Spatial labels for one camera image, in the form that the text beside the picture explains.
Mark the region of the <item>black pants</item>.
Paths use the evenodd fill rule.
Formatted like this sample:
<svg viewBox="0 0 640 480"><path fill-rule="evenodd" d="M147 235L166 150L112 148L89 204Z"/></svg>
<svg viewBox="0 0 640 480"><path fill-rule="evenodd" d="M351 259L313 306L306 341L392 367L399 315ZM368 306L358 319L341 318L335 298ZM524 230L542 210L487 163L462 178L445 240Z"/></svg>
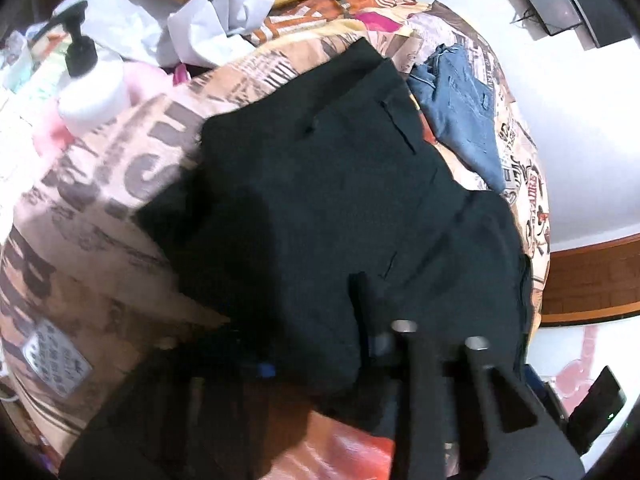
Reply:
<svg viewBox="0 0 640 480"><path fill-rule="evenodd" d="M371 430L405 318L444 360L471 336L519 372L530 263L506 201L426 143L366 40L203 125L198 166L143 206L183 294L226 316L320 411Z"/></svg>

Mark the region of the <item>newspaper print bed cover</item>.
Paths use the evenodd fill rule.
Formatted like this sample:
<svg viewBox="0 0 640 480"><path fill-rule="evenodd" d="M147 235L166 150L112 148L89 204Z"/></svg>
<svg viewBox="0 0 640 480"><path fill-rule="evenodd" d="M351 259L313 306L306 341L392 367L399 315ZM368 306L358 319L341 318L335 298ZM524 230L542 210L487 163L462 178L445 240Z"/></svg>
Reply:
<svg viewBox="0 0 640 480"><path fill-rule="evenodd" d="M84 134L21 194L1 249L1 345L16 396L1 411L48 471L58 471L144 356L215 318L178 293L134 213L186 168L206 117L266 96L360 38L401 73L439 44L465 47L475 77L495 93L503 196L532 260L532 303L541 307L550 263L547 182L488 42L439 2L302 0L268 18L247 58Z"/></svg>

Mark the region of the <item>white pump bottle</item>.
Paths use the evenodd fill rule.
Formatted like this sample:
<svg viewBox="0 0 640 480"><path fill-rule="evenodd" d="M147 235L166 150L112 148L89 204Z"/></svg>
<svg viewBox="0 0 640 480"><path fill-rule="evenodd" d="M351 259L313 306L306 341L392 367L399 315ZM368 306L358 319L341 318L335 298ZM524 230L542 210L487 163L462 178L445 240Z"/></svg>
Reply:
<svg viewBox="0 0 640 480"><path fill-rule="evenodd" d="M81 31L88 2L80 0L56 14L32 37L34 46L51 29L62 26L70 36L64 58L67 82L58 92L58 114L73 136L80 136L116 118L131 106L125 62L99 56L96 43Z"/></svg>

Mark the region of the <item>folded blue jeans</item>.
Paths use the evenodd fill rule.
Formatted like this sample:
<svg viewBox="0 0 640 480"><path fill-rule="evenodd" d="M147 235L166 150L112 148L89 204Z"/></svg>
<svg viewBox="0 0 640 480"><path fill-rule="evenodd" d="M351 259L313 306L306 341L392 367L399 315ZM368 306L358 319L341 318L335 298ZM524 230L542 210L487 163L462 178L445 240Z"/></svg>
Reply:
<svg viewBox="0 0 640 480"><path fill-rule="evenodd" d="M506 189L495 135L495 91L472 72L465 47L441 44L414 66L408 86L435 139L493 191Z"/></svg>

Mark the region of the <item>white cloth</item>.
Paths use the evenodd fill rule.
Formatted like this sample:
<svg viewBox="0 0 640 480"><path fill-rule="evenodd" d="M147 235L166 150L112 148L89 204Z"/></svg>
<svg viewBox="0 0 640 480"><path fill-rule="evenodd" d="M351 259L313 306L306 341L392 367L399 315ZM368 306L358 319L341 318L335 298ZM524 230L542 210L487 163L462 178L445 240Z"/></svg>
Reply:
<svg viewBox="0 0 640 480"><path fill-rule="evenodd" d="M245 39L260 29L274 0L189 0L170 14L167 28L181 62L201 67L223 66L251 54Z"/></svg>

